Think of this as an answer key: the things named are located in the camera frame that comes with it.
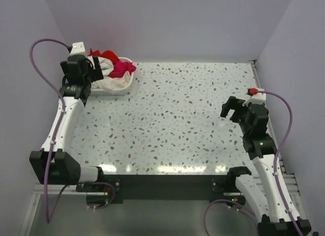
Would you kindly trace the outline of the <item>white t shirt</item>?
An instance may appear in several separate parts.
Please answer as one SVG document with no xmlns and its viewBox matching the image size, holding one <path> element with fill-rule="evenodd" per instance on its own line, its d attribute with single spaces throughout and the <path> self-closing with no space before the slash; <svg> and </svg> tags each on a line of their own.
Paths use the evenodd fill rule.
<svg viewBox="0 0 325 236">
<path fill-rule="evenodd" d="M 122 78 L 110 78 L 108 75 L 113 71 L 112 61 L 99 57 L 104 78 L 91 84 L 91 90 L 120 91 L 130 86 L 133 79 L 129 72 L 126 72 Z"/>
</svg>

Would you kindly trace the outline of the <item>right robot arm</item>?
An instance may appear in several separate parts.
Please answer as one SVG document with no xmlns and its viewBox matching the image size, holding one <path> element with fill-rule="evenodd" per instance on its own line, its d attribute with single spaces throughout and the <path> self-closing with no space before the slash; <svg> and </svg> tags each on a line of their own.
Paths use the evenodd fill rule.
<svg viewBox="0 0 325 236">
<path fill-rule="evenodd" d="M 260 94 L 248 100 L 231 96 L 222 105 L 223 118 L 233 110 L 230 120 L 242 130 L 243 147 L 259 175 L 262 189 L 254 183 L 247 167 L 229 169 L 226 186 L 243 194 L 256 217 L 259 235 L 308 235 L 310 222 L 301 217 L 290 197 L 275 142 L 267 133 L 269 111 L 265 101 Z"/>
</svg>

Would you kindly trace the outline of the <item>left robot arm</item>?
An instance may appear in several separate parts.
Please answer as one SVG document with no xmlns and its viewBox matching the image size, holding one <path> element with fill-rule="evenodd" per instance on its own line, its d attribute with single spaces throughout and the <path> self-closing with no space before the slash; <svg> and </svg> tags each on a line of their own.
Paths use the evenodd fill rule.
<svg viewBox="0 0 325 236">
<path fill-rule="evenodd" d="M 86 182 L 93 191 L 105 186 L 98 166 L 82 166 L 71 154 L 71 144 L 78 120 L 91 94 L 91 84 L 104 78 L 99 58 L 69 56 L 60 63 L 64 73 L 59 90 L 57 113 L 48 137 L 39 151 L 32 151 L 29 161 L 43 185 L 77 185 Z"/>
</svg>

